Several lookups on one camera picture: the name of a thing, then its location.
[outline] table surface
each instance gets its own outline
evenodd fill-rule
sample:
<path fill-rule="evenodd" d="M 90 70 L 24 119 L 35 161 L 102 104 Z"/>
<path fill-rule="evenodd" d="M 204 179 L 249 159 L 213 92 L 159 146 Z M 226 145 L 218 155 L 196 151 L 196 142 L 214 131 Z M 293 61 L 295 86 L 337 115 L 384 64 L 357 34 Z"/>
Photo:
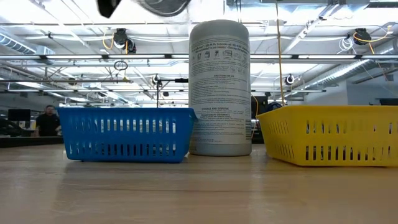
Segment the table surface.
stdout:
<path fill-rule="evenodd" d="M 0 149 L 1 223 L 397 223 L 398 169 L 303 168 L 265 156 L 181 164 L 69 161 Z"/>

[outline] plastic basket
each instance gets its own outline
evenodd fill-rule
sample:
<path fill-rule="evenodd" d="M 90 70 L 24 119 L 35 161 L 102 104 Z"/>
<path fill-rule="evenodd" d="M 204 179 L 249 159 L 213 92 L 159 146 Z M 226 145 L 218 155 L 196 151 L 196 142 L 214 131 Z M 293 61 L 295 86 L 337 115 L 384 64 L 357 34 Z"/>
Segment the plastic basket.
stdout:
<path fill-rule="evenodd" d="M 188 152 L 191 108 L 59 108 L 69 159 L 181 162 Z"/>
<path fill-rule="evenodd" d="M 273 158 L 300 166 L 398 166 L 398 106 L 286 106 L 257 118 Z"/>

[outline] ceiling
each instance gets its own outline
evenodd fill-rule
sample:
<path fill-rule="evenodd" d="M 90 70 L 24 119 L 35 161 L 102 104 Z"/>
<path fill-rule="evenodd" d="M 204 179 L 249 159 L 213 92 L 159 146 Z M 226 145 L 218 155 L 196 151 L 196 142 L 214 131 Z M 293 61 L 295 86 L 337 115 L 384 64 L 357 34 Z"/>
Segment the ceiling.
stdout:
<path fill-rule="evenodd" d="M 235 5 L 228 6 L 224 1 L 193 0 L 188 8 L 180 15 L 170 18 L 158 17 L 141 8 L 135 1 L 123 0 L 107 19 L 97 10 L 95 0 L 47 0 L 41 1 L 45 10 L 32 3 L 34 0 L 2 0 L 0 2 L 0 32 L 15 35 L 27 44 L 46 46 L 55 54 L 123 54 L 120 49 L 113 47 L 108 50 L 103 45 L 111 45 L 110 37 L 116 28 L 126 28 L 128 36 L 137 47 L 137 54 L 187 54 L 188 38 L 192 28 L 203 21 L 213 19 L 230 19 L 241 22 L 250 33 L 250 48 L 252 54 L 277 54 L 277 26 L 275 4 L 261 4 L 260 1 L 243 1 L 241 10 L 236 10 Z M 398 8 L 366 8 L 368 1 L 347 1 L 357 4 L 346 4 L 331 13 L 324 20 L 317 21 L 326 7 L 328 1 L 282 1 L 279 4 L 279 19 L 281 34 L 281 48 L 284 54 L 369 54 L 367 45 L 353 45 L 349 50 L 342 50 L 341 41 L 355 32 L 355 28 L 366 28 L 373 39 L 384 37 L 374 43 L 377 49 L 379 44 L 391 40 L 398 32 L 396 24 Z M 295 37 L 303 32 L 300 40 L 292 45 Z M 0 54 L 19 54 L 7 47 L 0 46 Z M 90 63 L 78 60 L 77 63 Z M 104 89 L 150 89 L 151 78 L 159 74 L 161 78 L 188 77 L 188 63 L 186 60 L 175 62 L 173 60 L 150 60 L 151 66 L 146 65 L 146 60 L 128 60 L 129 68 L 118 74 L 118 79 L 126 76 L 134 83 L 102 83 Z M 20 61 L 8 60 L 14 66 L 21 67 L 38 76 L 44 77 L 53 74 L 54 79 L 75 77 L 77 79 L 105 80 L 116 78 L 115 71 L 109 74 L 113 67 L 109 64 L 92 62 L 90 67 L 47 67 L 33 60 Z M 57 60 L 57 63 L 68 63 L 68 60 Z M 300 77 L 300 81 L 307 82 L 323 72 L 337 66 L 338 63 L 283 63 L 282 76 L 293 74 Z M 279 65 L 277 63 L 252 63 L 251 65 L 252 89 L 278 89 Z M 3 79 L 37 79 L 34 75 L 16 76 L 9 70 L 0 72 Z M 24 85 L 12 85 L 13 88 L 30 88 Z M 67 83 L 58 83 L 53 88 L 83 89 L 81 84 L 71 86 Z M 170 82 L 166 89 L 186 89 L 187 83 Z M 128 102 L 147 103 L 154 102 L 148 94 L 143 93 L 118 93 Z M 73 95 L 77 98 L 89 100 L 98 98 L 97 93 Z M 186 102 L 187 93 L 170 93 L 164 97 L 166 102 Z"/>

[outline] black monitor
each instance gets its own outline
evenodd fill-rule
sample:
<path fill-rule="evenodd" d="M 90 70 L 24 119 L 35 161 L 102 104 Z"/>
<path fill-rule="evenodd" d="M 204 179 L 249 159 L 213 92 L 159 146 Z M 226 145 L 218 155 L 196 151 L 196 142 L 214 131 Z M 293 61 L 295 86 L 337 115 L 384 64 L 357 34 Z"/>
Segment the black monitor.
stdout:
<path fill-rule="evenodd" d="M 30 121 L 30 110 L 29 109 L 9 109 L 8 110 L 9 121 Z"/>

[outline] man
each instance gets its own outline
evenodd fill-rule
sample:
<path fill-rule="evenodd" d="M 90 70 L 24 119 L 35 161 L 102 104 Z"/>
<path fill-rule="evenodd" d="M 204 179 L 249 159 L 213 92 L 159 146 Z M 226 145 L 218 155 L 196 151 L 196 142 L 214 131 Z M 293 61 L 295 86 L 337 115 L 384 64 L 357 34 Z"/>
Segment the man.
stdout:
<path fill-rule="evenodd" d="M 61 126 L 60 118 L 54 113 L 55 108 L 52 105 L 45 107 L 45 113 L 36 118 L 36 137 L 57 136 Z"/>

